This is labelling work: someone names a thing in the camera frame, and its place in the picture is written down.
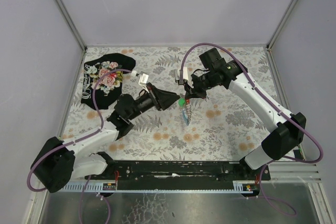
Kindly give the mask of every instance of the red wire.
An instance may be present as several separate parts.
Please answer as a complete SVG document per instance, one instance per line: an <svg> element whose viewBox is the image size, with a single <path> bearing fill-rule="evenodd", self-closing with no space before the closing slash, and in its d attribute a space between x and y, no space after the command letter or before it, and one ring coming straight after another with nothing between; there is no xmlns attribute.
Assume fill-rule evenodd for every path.
<svg viewBox="0 0 336 224"><path fill-rule="evenodd" d="M259 174L256 176L256 181L255 181L255 185L257 185L260 181L260 178L259 178Z"/></svg>
<svg viewBox="0 0 336 224"><path fill-rule="evenodd" d="M119 177L119 172L118 171L116 171L116 172L114 172L114 174L116 175L116 181L115 181L115 184L117 185L117 182L118 182L118 177Z"/></svg>

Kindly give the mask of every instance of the floral tablecloth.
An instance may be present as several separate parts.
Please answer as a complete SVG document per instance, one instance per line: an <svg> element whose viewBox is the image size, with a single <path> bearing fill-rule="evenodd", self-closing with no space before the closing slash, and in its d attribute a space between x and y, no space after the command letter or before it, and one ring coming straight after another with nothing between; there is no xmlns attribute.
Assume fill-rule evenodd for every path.
<svg viewBox="0 0 336 224"><path fill-rule="evenodd" d="M159 89L184 94L174 82L174 69L189 47L102 47L88 48L85 61L119 52L136 60L135 70L149 74L149 81ZM189 71L203 68L198 55L211 47L196 48L188 57ZM228 48L249 70L256 81L275 100L277 95L262 47ZM224 52L222 56L231 59ZM141 87L130 74L123 76L122 92L138 96ZM100 125L96 111L80 103L83 70L72 100L63 138L70 138ZM118 141L101 146L113 159L138 160L239 160L269 134L257 115L236 95L223 87L207 92L208 98L191 99L192 118L187 126L181 109L174 104L166 111L151 109L133 120L134 128ZM107 118L115 104L102 110Z"/></svg>

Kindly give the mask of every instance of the white clip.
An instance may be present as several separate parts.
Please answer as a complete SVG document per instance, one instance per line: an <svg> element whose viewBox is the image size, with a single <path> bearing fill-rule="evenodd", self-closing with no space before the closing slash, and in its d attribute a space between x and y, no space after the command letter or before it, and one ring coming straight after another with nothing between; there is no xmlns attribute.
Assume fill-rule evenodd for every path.
<svg viewBox="0 0 336 224"><path fill-rule="evenodd" d="M149 78L148 74L146 74L144 72L141 72L140 73L140 79L139 79L139 85L149 93L149 91L147 89L148 78Z"/></svg>
<svg viewBox="0 0 336 224"><path fill-rule="evenodd" d="M194 87L193 86L193 82L192 82L192 78L191 78L191 74L189 73L189 70L187 67L183 67L183 82L180 83L180 76L181 76L181 71L179 69L175 69L174 70L174 75L175 75L175 82L178 83L179 85L182 85L184 83L184 81L187 81L188 85L190 87Z"/></svg>

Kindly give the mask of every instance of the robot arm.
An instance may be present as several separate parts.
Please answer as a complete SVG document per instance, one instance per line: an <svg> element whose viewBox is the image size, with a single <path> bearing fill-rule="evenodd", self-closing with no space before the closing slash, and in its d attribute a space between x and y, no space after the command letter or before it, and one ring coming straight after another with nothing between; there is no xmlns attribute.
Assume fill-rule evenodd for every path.
<svg viewBox="0 0 336 224"><path fill-rule="evenodd" d="M278 112L272 108L253 88L249 80L244 75L241 68L235 61L226 62L217 49L213 48L202 55L200 60L207 73L196 76L191 75L192 86L188 75L184 73L184 82L180 83L178 71L175 71L175 81L183 84L186 95L185 98L205 98L206 90L215 86L224 86L226 89L238 95L246 104L260 117L266 129L270 134L263 140L261 145L240 160L242 164L248 166L249 169L256 170L264 164L274 160L279 160L290 150L302 142L303 133L295 126L284 119ZM268 95L251 77L254 85L265 96L274 103L285 115L305 128L306 118L298 113L293 115Z"/></svg>
<svg viewBox="0 0 336 224"><path fill-rule="evenodd" d="M176 93L157 89L150 83L145 87L147 92L137 99L129 94L121 95L102 129L98 127L64 142L52 137L45 143L31 166L46 153L66 145L47 156L34 170L34 174L51 193L63 188L70 179L104 172L106 160L100 154L91 154L92 150L125 136L133 128L131 120L148 109L156 107L159 111L166 110L180 98ZM85 139L73 144L80 138Z"/></svg>

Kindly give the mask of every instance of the black t-shirt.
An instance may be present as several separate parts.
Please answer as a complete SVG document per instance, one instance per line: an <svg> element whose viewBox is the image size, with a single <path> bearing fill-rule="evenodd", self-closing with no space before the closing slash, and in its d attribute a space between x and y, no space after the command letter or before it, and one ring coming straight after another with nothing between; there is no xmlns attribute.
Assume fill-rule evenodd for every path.
<svg viewBox="0 0 336 224"><path fill-rule="evenodd" d="M98 79L105 73L115 68L133 70L135 60L122 54L108 54L97 60L84 63L84 81L81 103L85 103L94 109L93 88ZM122 87L121 71L112 73L98 84L96 88L96 103L98 108L106 110L121 94Z"/></svg>

